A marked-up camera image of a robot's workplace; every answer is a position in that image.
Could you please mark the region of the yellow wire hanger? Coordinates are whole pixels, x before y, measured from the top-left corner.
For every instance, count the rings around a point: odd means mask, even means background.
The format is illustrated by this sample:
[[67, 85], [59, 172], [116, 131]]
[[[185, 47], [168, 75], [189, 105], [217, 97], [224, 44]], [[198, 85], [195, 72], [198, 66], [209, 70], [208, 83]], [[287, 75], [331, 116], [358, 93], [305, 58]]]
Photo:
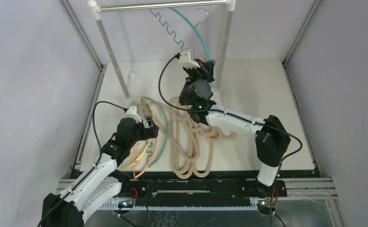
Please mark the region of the yellow wire hanger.
[[[140, 106], [140, 110], [143, 112], [145, 117], [150, 117], [151, 116], [144, 110], [144, 107], [147, 106], [146, 103], [141, 104], [141, 100], [139, 99], [139, 97], [137, 98], [136, 103]], [[137, 142], [134, 147], [131, 149], [130, 151], [130, 155], [128, 156], [128, 161], [126, 161], [125, 164], [123, 164], [122, 169], [123, 170], [128, 170], [128, 169], [135, 169], [136, 167], [141, 167], [142, 166], [142, 161], [145, 160], [145, 155], [141, 156], [141, 153], [143, 152], [144, 148], [146, 147], [146, 145], [149, 145], [149, 140], [146, 141], [139, 141]]]

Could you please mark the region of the blue wire hanger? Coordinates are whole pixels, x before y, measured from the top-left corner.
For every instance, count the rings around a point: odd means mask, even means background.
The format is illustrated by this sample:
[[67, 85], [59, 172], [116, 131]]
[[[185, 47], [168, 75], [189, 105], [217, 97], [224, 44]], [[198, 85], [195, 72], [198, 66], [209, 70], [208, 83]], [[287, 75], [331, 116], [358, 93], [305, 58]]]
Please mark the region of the blue wire hanger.
[[[177, 10], [176, 8], [169, 8], [171, 11], [173, 11], [174, 13], [176, 13], [178, 16], [180, 16], [188, 25], [189, 27], [193, 30], [193, 32], [195, 33], [195, 35], [198, 37], [199, 41], [201, 42], [205, 53], [207, 55], [208, 60], [212, 60], [212, 56], [211, 53], [209, 51], [208, 45], [206, 44], [205, 39], [203, 38], [203, 36], [201, 35], [201, 33], [199, 32], [199, 30], [197, 29], [197, 26], [200, 24], [197, 23], [196, 25], [194, 25], [182, 12], [180, 12], [179, 10]], [[162, 20], [162, 15], [160, 12], [155, 12], [152, 9], [149, 9], [150, 13], [156, 18], [158, 19], [159, 24], [165, 28], [165, 31], [167, 32], [167, 34], [169, 36], [172, 37], [174, 43], [176, 45], [178, 45], [181, 49], [184, 48], [185, 46], [185, 42], [182, 40], [178, 40], [177, 39], [177, 32], [175, 30], [170, 30], [169, 29], [169, 22], [168, 21], [163, 21]]]

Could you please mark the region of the orange wire hanger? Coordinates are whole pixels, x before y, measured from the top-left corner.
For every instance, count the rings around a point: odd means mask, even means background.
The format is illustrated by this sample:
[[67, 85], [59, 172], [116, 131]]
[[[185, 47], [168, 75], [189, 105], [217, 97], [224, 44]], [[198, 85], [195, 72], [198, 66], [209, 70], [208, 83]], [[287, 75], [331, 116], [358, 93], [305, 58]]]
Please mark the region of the orange wire hanger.
[[[146, 97], [143, 97], [143, 96], [139, 96], [139, 99], [141, 100], [141, 104], [144, 104], [144, 103], [147, 104], [147, 106], [144, 107], [144, 110], [151, 116], [152, 120], [154, 121], [155, 114], [152, 112], [150, 101]], [[144, 148], [140, 156], [142, 157], [145, 155], [145, 160], [146, 160], [145, 167], [139, 174], [136, 174], [136, 171], [133, 168], [133, 176], [135, 179], [138, 179], [141, 175], [143, 175], [148, 170], [148, 168], [150, 167], [151, 161], [153, 160], [154, 153], [156, 150], [156, 145], [157, 145], [157, 139], [151, 139], [149, 140], [148, 143], [149, 145], [146, 145], [146, 147]]]

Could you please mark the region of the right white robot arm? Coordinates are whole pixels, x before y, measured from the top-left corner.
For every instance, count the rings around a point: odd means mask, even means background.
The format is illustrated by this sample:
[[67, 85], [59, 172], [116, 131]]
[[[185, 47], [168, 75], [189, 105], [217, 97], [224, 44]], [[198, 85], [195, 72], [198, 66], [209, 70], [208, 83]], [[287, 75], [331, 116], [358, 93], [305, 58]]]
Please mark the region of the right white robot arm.
[[281, 121], [274, 115], [263, 119], [240, 114], [213, 101], [210, 84], [214, 81], [214, 60], [180, 58], [179, 65], [188, 74], [179, 103], [190, 107], [188, 113], [193, 121], [239, 133], [255, 141], [257, 158], [261, 162], [257, 192], [263, 197], [270, 196], [275, 191], [281, 159], [291, 141]]

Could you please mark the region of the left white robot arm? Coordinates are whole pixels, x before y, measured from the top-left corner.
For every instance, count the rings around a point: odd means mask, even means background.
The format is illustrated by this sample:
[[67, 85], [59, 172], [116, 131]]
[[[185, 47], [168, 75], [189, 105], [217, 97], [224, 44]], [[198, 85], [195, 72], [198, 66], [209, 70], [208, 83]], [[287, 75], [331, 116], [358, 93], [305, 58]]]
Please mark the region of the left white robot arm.
[[142, 120], [121, 119], [117, 130], [100, 150], [93, 167], [83, 172], [59, 194], [49, 193], [43, 200], [40, 227], [82, 227], [89, 217], [106, 201], [131, 192], [130, 177], [118, 167], [138, 141], [154, 139], [159, 126], [147, 117], [149, 127]]

